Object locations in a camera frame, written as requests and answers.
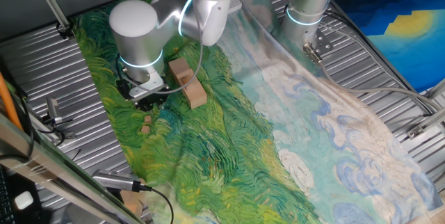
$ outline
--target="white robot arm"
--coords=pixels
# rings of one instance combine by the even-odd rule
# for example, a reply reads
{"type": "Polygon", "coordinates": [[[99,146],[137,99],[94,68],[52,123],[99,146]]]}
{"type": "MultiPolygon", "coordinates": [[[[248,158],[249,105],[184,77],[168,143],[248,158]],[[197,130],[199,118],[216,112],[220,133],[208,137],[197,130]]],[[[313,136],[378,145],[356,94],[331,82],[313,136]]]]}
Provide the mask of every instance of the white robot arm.
{"type": "Polygon", "coordinates": [[[289,0],[282,25],[285,36],[300,49],[316,42],[318,23],[328,4],[329,0],[289,0]]]}
{"type": "MultiPolygon", "coordinates": [[[[285,36],[299,48],[313,43],[329,0],[289,0],[283,22],[285,36]]],[[[230,0],[153,0],[151,4],[128,0],[111,11],[110,26],[125,65],[139,86],[129,91],[134,102],[165,87],[164,45],[173,35],[214,45],[222,35],[230,0]]]]}
{"type": "Polygon", "coordinates": [[[120,59],[130,79],[140,83],[129,95],[134,102],[164,87],[163,46],[173,35],[214,45],[223,34],[230,0],[128,0],[110,14],[120,59]]]}

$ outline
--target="glowing blue ring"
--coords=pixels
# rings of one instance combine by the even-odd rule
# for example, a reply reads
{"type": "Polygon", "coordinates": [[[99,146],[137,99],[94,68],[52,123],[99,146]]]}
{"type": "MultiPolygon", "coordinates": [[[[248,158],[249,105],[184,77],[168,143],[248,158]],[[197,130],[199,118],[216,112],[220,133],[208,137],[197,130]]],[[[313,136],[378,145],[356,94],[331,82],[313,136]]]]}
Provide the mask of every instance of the glowing blue ring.
{"type": "Polygon", "coordinates": [[[179,23],[178,23],[178,33],[180,36],[183,36],[182,32],[181,32],[182,20],[184,18],[184,15],[186,14],[187,8],[190,6],[190,3],[192,3],[192,0],[187,0],[186,5],[184,5],[184,7],[182,8],[182,11],[181,11],[181,15],[180,15],[181,17],[179,18],[179,23]]]}
{"type": "Polygon", "coordinates": [[[304,23],[304,22],[299,22],[298,20],[292,18],[291,14],[289,13],[289,10],[287,10],[287,15],[289,16],[289,18],[292,19],[293,22],[295,22],[296,24],[303,25],[303,26],[312,26],[312,25],[315,25],[315,24],[321,22],[321,19],[323,18],[323,17],[320,18],[317,22],[313,22],[313,23],[304,23]]]}
{"type": "Polygon", "coordinates": [[[163,49],[161,49],[161,53],[159,54],[159,57],[158,57],[155,61],[153,61],[152,63],[148,63],[148,64],[146,64],[146,65],[134,65],[134,64],[128,63],[128,62],[126,62],[126,61],[123,59],[122,56],[120,57],[120,60],[121,60],[123,63],[125,63],[125,65],[128,65],[128,66],[130,66],[130,67],[145,68],[145,67],[153,66],[156,62],[158,62],[159,59],[161,59],[161,57],[162,57],[162,53],[163,53],[163,49]]]}

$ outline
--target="wire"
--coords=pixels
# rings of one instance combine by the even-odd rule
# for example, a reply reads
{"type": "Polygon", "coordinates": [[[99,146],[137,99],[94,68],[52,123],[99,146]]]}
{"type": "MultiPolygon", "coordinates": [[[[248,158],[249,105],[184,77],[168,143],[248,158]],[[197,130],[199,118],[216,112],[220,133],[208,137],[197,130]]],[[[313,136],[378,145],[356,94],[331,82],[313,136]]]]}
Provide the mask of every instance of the wire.
{"type": "MultiPolygon", "coordinates": [[[[336,15],[338,15],[338,16],[340,16],[340,17],[343,17],[343,15],[340,15],[339,13],[336,13],[336,12],[331,11],[331,10],[329,10],[329,11],[327,11],[327,12],[332,13],[332,14],[336,14],[336,15]]],[[[333,16],[333,18],[342,21],[343,23],[349,25],[350,28],[352,28],[353,30],[355,30],[355,25],[353,25],[353,24],[350,23],[350,22],[347,22],[347,19],[346,19],[346,18],[345,18],[345,19],[340,19],[340,18],[335,17],[335,16],[333,16]]],[[[360,41],[354,39],[354,37],[352,37],[351,35],[349,35],[349,34],[347,34],[347,33],[344,33],[344,32],[342,32],[342,31],[340,31],[341,29],[339,29],[339,28],[337,28],[337,27],[335,27],[335,26],[331,26],[331,25],[327,26],[327,24],[324,24],[324,23],[320,23],[320,25],[321,25],[322,27],[326,28],[326,29],[329,29],[329,30],[335,31],[335,32],[337,32],[337,33],[340,33],[340,34],[342,34],[342,35],[344,35],[344,36],[350,38],[351,40],[355,41],[357,44],[359,44],[359,45],[364,49],[364,51],[367,52],[367,54],[368,54],[368,55],[369,55],[369,56],[370,56],[370,57],[371,57],[371,58],[372,58],[378,65],[379,65],[379,67],[380,67],[380,68],[381,68],[381,69],[382,69],[382,70],[383,70],[389,77],[391,77],[397,84],[399,84],[400,86],[402,86],[406,91],[410,91],[410,92],[411,92],[411,90],[408,90],[407,87],[406,87],[403,83],[401,83],[398,79],[396,79],[395,77],[393,77],[393,76],[392,76],[392,75],[391,75],[385,68],[383,68],[383,66],[380,64],[380,62],[377,61],[377,60],[374,58],[374,56],[373,56],[373,55],[366,49],[366,47],[365,47],[360,41]]],[[[370,44],[370,42],[367,40],[366,36],[363,35],[363,33],[362,33],[360,30],[355,30],[355,32],[357,32],[357,33],[361,36],[361,39],[363,39],[364,41],[366,41],[366,42],[368,43],[368,45],[374,50],[374,52],[377,53],[377,51],[374,49],[373,45],[370,44]]],[[[418,101],[419,101],[421,104],[427,103],[427,104],[429,104],[429,105],[432,106],[431,103],[425,102],[424,99],[427,99],[429,102],[432,102],[432,101],[429,100],[428,98],[426,98],[426,97],[424,97],[424,96],[422,96],[422,98],[419,98],[419,97],[417,97],[417,96],[415,96],[415,97],[418,99],[418,101]]]]}
{"type": "Polygon", "coordinates": [[[3,75],[0,73],[0,96],[5,104],[6,113],[8,113],[9,120],[14,123],[14,125],[23,131],[22,124],[20,123],[19,116],[15,110],[14,102],[6,85],[3,75]]]}
{"type": "Polygon", "coordinates": [[[170,211],[172,212],[172,220],[170,221],[170,224],[173,224],[173,220],[175,219],[175,213],[173,212],[173,206],[172,203],[170,203],[170,201],[168,200],[168,198],[163,195],[161,192],[157,191],[156,189],[152,189],[153,192],[159,194],[162,198],[165,199],[165,201],[167,202],[168,206],[170,207],[170,211]]]}
{"type": "Polygon", "coordinates": [[[437,111],[440,111],[442,109],[439,105],[437,105],[436,103],[434,103],[432,100],[428,99],[427,97],[424,97],[423,95],[420,95],[418,93],[412,92],[410,90],[406,90],[404,88],[370,88],[370,89],[345,88],[343,86],[340,86],[337,82],[334,81],[334,79],[327,73],[326,67],[324,66],[324,64],[322,62],[320,62],[319,65],[320,65],[321,70],[325,73],[326,77],[332,83],[334,83],[337,86],[343,88],[344,90],[346,90],[349,93],[376,93],[376,92],[381,92],[381,91],[391,91],[391,92],[404,93],[404,94],[411,95],[411,96],[414,96],[414,97],[422,100],[423,102],[431,105],[437,111]]]}
{"type": "Polygon", "coordinates": [[[399,82],[398,81],[398,79],[396,79],[395,77],[393,77],[386,69],[384,69],[383,68],[383,66],[380,64],[380,62],[379,61],[377,61],[375,58],[374,58],[374,56],[366,49],[366,47],[360,42],[360,41],[358,41],[358,40],[356,40],[356,39],[354,39],[354,37],[352,37],[351,35],[349,35],[349,34],[347,34],[347,33],[344,33],[344,32],[342,32],[342,31],[340,31],[341,29],[339,29],[339,28],[337,28],[337,27],[335,27],[335,26],[331,26],[331,25],[329,25],[329,26],[327,26],[327,24],[324,24],[324,23],[320,23],[320,25],[322,26],[322,27],[324,27],[325,29],[329,29],[329,30],[332,30],[332,31],[335,31],[335,32],[337,32],[337,33],[340,33],[341,35],[344,35],[344,36],[346,36],[346,37],[348,37],[348,38],[350,38],[351,40],[353,40],[353,41],[355,41],[357,44],[359,44],[360,45],[360,47],[362,47],[363,48],[363,50],[377,63],[377,65],[389,76],[389,77],[391,77],[394,81],[396,81],[397,82],[397,84],[399,84],[400,86],[402,86],[402,87],[404,87],[404,88],[406,88],[406,86],[405,85],[403,85],[401,82],[399,82]]]}
{"type": "Polygon", "coordinates": [[[173,211],[172,203],[170,203],[168,198],[163,193],[157,191],[156,189],[153,189],[150,186],[140,185],[139,189],[141,191],[152,191],[152,192],[155,192],[155,193],[159,194],[162,198],[164,198],[164,200],[167,202],[168,206],[170,207],[170,211],[172,212],[172,220],[170,221],[170,224],[173,224],[173,220],[175,219],[175,212],[173,211]]]}
{"type": "Polygon", "coordinates": [[[193,76],[192,76],[192,78],[190,79],[190,81],[188,81],[188,82],[185,83],[184,85],[180,86],[179,88],[176,88],[176,89],[174,89],[174,90],[170,90],[170,91],[165,91],[165,92],[163,92],[163,91],[153,91],[153,90],[150,90],[150,89],[146,89],[146,88],[140,86],[139,84],[137,84],[136,82],[132,81],[131,79],[129,79],[129,78],[125,77],[125,76],[122,76],[122,78],[123,78],[124,80],[128,81],[128,82],[131,83],[133,86],[135,86],[135,87],[137,87],[137,88],[139,88],[139,89],[142,89],[142,90],[147,91],[147,92],[149,92],[149,93],[155,93],[155,94],[158,94],[158,95],[169,95],[169,94],[171,94],[171,93],[178,92],[178,91],[180,91],[180,90],[183,90],[183,89],[184,89],[185,87],[187,87],[190,83],[192,83],[192,81],[194,80],[194,78],[196,78],[196,75],[197,75],[198,71],[200,71],[200,68],[201,68],[201,62],[202,62],[202,53],[203,53],[203,51],[204,51],[204,47],[203,47],[203,45],[202,45],[202,32],[201,32],[201,24],[200,24],[200,22],[201,22],[201,16],[200,16],[200,14],[197,12],[197,7],[196,7],[196,3],[195,3],[195,2],[193,2],[193,8],[195,9],[195,12],[194,12],[194,13],[195,13],[195,19],[196,19],[196,23],[197,23],[197,29],[198,29],[198,32],[200,32],[200,45],[201,45],[201,47],[200,47],[200,60],[198,61],[196,71],[195,71],[195,73],[193,74],[193,76]]]}

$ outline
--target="wooden block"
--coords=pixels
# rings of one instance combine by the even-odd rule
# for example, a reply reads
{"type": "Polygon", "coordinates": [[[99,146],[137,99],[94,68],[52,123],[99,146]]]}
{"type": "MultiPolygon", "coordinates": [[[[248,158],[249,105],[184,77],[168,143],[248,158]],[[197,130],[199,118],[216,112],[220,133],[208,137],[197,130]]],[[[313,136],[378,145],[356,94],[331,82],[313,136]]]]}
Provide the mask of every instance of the wooden block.
{"type": "Polygon", "coordinates": [[[432,224],[445,224],[445,210],[430,217],[432,224]]]}
{"type": "Polygon", "coordinates": [[[410,221],[408,224],[432,224],[428,215],[423,214],[410,221]]]}
{"type": "Polygon", "coordinates": [[[148,134],[150,133],[150,127],[148,126],[142,126],[142,129],[140,129],[141,132],[143,132],[144,134],[148,134]]]}
{"type": "Polygon", "coordinates": [[[150,115],[146,115],[144,117],[144,122],[147,124],[151,124],[152,123],[152,117],[150,115]]]}
{"type": "Polygon", "coordinates": [[[445,205],[442,205],[441,207],[438,207],[432,211],[429,211],[426,213],[426,215],[428,215],[428,217],[432,218],[433,216],[435,216],[436,214],[443,212],[445,210],[445,205]]]}
{"type": "Polygon", "coordinates": [[[170,70],[177,79],[184,77],[184,73],[190,70],[185,58],[179,58],[168,63],[170,70]]]}
{"type": "Polygon", "coordinates": [[[133,191],[125,191],[122,190],[120,192],[122,199],[124,200],[124,205],[130,211],[132,211],[135,215],[142,215],[142,203],[140,203],[140,195],[141,193],[133,192],[133,191]]]}
{"type": "MultiPolygon", "coordinates": [[[[187,64],[185,59],[183,61],[178,61],[178,60],[180,59],[171,61],[169,65],[179,85],[183,86],[192,79],[194,72],[192,69],[188,68],[188,65],[187,65],[188,69],[184,68],[184,62],[185,65],[187,64]]],[[[206,91],[204,90],[200,81],[198,81],[197,78],[194,78],[194,80],[182,90],[182,93],[186,97],[188,105],[190,106],[191,109],[194,109],[198,106],[207,103],[206,91]]]]}

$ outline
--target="white cable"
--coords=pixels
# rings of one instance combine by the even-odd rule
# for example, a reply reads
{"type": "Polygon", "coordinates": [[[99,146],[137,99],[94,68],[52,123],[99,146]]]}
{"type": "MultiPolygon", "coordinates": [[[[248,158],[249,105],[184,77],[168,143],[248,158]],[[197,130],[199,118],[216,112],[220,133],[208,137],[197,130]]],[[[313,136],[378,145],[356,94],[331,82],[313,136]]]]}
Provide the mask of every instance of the white cable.
{"type": "Polygon", "coordinates": [[[431,105],[434,109],[436,109],[437,111],[440,111],[442,108],[437,105],[436,103],[434,103],[432,100],[428,99],[427,97],[424,97],[418,93],[412,92],[410,90],[406,90],[404,88],[370,88],[370,89],[350,89],[350,88],[345,88],[343,86],[340,86],[337,82],[334,81],[334,79],[327,73],[326,67],[324,66],[323,62],[319,63],[321,70],[325,73],[326,77],[335,85],[343,88],[344,90],[346,90],[348,93],[376,93],[376,92],[381,92],[381,91],[391,91],[391,92],[398,92],[398,93],[404,93],[407,95],[411,95],[414,96],[418,99],[420,99],[421,101],[425,102],[426,104],[431,105]]]}
{"type": "Polygon", "coordinates": [[[183,90],[183,89],[184,89],[185,87],[187,87],[190,83],[192,83],[192,81],[194,80],[194,78],[196,78],[196,75],[197,75],[198,71],[200,71],[201,62],[202,62],[202,52],[204,51],[204,50],[203,50],[203,46],[202,46],[202,32],[201,32],[201,24],[200,24],[200,22],[201,22],[201,17],[200,17],[200,15],[199,15],[199,13],[197,12],[197,8],[196,8],[196,3],[195,3],[195,2],[193,2],[193,8],[195,9],[194,13],[195,13],[195,19],[196,19],[196,23],[197,23],[197,29],[198,29],[198,32],[200,32],[199,34],[200,34],[201,50],[200,50],[200,60],[198,61],[196,71],[195,71],[195,73],[193,74],[193,76],[192,76],[192,78],[190,79],[190,81],[188,81],[188,82],[185,83],[184,85],[182,85],[182,86],[180,86],[180,87],[178,87],[178,88],[176,88],[176,89],[174,89],[174,90],[165,91],[165,92],[163,92],[163,91],[156,91],[156,92],[154,92],[153,90],[146,89],[146,88],[140,86],[139,84],[137,84],[136,82],[132,81],[131,79],[128,79],[128,78],[126,78],[125,76],[122,76],[122,78],[123,78],[124,80],[128,81],[129,83],[133,84],[133,86],[135,86],[135,87],[137,87],[137,88],[139,88],[139,89],[142,89],[142,90],[144,90],[144,91],[146,91],[146,92],[149,92],[149,93],[158,94],[158,95],[169,95],[169,94],[171,94],[171,93],[178,92],[178,91],[180,91],[180,90],[183,90]]]}
{"type": "MultiPolygon", "coordinates": [[[[359,44],[364,51],[367,52],[367,54],[379,65],[380,68],[382,68],[382,70],[389,76],[391,77],[398,85],[402,86],[403,88],[371,88],[371,89],[367,89],[368,92],[363,92],[365,90],[356,90],[356,89],[350,89],[350,88],[345,88],[346,90],[354,90],[354,92],[350,92],[350,93],[374,93],[374,92],[378,92],[378,91],[393,91],[393,92],[399,92],[399,93],[405,93],[411,96],[416,97],[417,99],[420,100],[420,102],[422,103],[427,103],[429,105],[431,105],[432,107],[434,107],[437,111],[441,110],[442,108],[440,106],[438,106],[436,103],[434,103],[432,100],[428,99],[427,97],[424,97],[423,95],[420,95],[418,93],[412,92],[411,90],[408,90],[406,88],[406,86],[404,86],[401,82],[399,82],[396,78],[394,78],[390,73],[388,73],[388,71],[386,71],[386,69],[383,68],[383,66],[374,58],[374,56],[366,49],[366,47],[358,40],[354,39],[354,37],[352,37],[351,35],[344,33],[342,31],[340,31],[341,29],[335,27],[335,26],[327,26],[327,24],[325,23],[320,23],[320,25],[326,29],[329,29],[331,31],[340,33],[341,35],[344,35],[348,38],[350,38],[351,40],[355,41],[357,44],[359,44]]],[[[323,72],[326,74],[326,76],[328,77],[329,80],[331,80],[332,82],[334,82],[335,84],[337,84],[332,78],[331,76],[327,73],[327,70],[325,68],[325,66],[320,63],[320,67],[323,70],[323,72]]]]}

